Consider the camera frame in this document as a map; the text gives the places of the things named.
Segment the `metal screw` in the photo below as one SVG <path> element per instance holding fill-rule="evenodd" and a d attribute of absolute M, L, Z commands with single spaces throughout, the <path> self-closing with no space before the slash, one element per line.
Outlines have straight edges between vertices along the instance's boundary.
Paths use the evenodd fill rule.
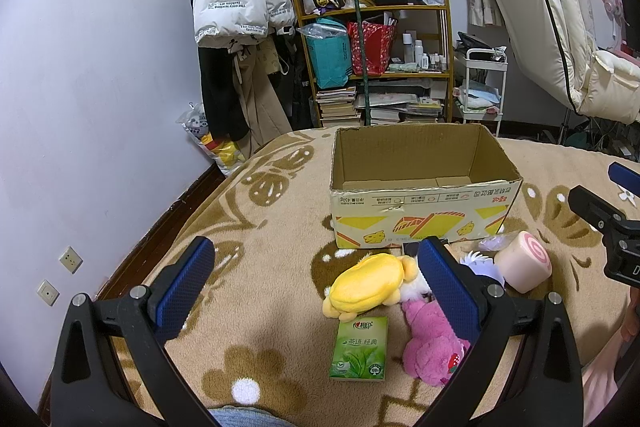
<path fill-rule="evenodd" d="M 504 295 L 504 289 L 499 284 L 490 284 L 487 287 L 486 292 L 496 299 Z"/>
<path fill-rule="evenodd" d="M 553 304 L 560 304 L 562 302 L 562 297 L 560 296 L 560 294 L 558 292 L 551 292 L 551 293 L 549 293 L 549 300 Z"/>
<path fill-rule="evenodd" d="M 86 301 L 86 295 L 84 293 L 79 293 L 71 299 L 71 304 L 73 304 L 73 306 L 82 306 L 84 301 Z"/>
<path fill-rule="evenodd" d="M 133 288 L 130 289 L 129 291 L 129 296 L 133 297 L 134 299 L 140 299 L 145 295 L 146 295 L 146 286 L 143 286 L 143 285 L 133 286 Z"/>

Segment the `pink plush toy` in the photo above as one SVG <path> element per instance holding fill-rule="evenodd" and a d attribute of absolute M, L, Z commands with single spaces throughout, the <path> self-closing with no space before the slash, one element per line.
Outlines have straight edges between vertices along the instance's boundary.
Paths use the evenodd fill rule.
<path fill-rule="evenodd" d="M 442 387 L 462 361 L 469 342 L 457 338 L 436 301 L 407 301 L 402 310 L 413 336 L 402 354 L 404 370 L 411 377 Z"/>

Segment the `black pants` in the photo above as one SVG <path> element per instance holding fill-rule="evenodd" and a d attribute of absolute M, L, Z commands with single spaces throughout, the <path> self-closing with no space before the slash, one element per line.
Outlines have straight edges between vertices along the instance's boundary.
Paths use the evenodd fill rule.
<path fill-rule="evenodd" d="M 211 136 L 228 136 L 233 141 L 243 138 L 249 126 L 234 89 L 234 56 L 226 49 L 198 47 L 198 59 L 202 101 Z"/>

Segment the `yellow plush toy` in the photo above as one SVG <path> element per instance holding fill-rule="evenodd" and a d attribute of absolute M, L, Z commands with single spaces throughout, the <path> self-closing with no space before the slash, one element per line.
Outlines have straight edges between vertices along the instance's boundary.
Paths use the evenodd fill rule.
<path fill-rule="evenodd" d="M 402 282 L 417 276 L 418 263 L 413 257 L 389 253 L 365 257 L 338 275 L 322 302 L 322 314 L 345 322 L 380 304 L 398 304 Z"/>

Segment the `cylindrical pink toy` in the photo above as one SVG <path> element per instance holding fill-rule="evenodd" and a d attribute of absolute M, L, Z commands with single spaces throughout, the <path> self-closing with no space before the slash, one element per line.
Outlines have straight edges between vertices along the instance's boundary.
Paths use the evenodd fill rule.
<path fill-rule="evenodd" d="M 551 276 L 551 260 L 545 248 L 529 232 L 520 232 L 494 258 L 500 273 L 516 291 L 526 293 Z"/>

